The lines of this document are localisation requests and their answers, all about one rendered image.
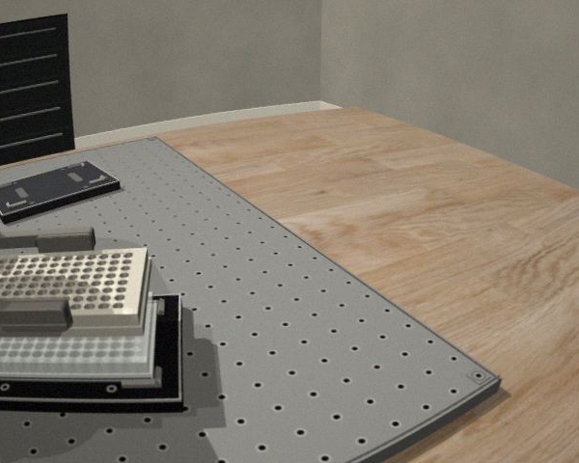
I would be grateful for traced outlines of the grey perforated breadboard plate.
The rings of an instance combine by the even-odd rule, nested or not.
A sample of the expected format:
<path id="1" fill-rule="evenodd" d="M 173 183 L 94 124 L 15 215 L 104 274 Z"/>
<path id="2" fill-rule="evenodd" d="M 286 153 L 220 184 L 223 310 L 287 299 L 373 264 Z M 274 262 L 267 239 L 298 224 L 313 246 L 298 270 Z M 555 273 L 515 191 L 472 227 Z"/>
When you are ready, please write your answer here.
<path id="1" fill-rule="evenodd" d="M 381 463 L 502 377 L 179 151 L 151 137 L 0 169 L 90 161 L 121 188 L 3 224 L 93 227 L 148 248 L 181 294 L 183 412 L 0 411 L 0 463 Z"/>

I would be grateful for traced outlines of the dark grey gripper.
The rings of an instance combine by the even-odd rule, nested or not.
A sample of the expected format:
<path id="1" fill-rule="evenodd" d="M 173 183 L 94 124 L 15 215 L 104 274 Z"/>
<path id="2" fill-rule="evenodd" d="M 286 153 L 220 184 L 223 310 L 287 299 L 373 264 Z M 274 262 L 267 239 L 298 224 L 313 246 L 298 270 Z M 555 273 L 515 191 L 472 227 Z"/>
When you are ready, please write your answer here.
<path id="1" fill-rule="evenodd" d="M 0 231 L 0 249 L 38 247 L 41 253 L 94 251 L 93 227 Z M 73 320 L 64 297 L 8 298 L 0 302 L 0 326 L 6 332 L 65 332 Z"/>

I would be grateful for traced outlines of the white well plate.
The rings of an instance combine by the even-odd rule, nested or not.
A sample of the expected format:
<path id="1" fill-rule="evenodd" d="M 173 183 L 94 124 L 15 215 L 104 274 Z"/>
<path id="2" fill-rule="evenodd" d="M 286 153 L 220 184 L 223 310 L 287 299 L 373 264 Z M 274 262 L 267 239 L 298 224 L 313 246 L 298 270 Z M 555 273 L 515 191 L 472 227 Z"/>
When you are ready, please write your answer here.
<path id="1" fill-rule="evenodd" d="M 65 332 L 5 332 L 0 338 L 144 336 L 152 259 L 147 248 L 0 256 L 0 302 L 65 297 Z"/>
<path id="2" fill-rule="evenodd" d="M 153 379 L 157 302 L 149 292 L 141 337 L 0 338 L 0 381 Z"/>

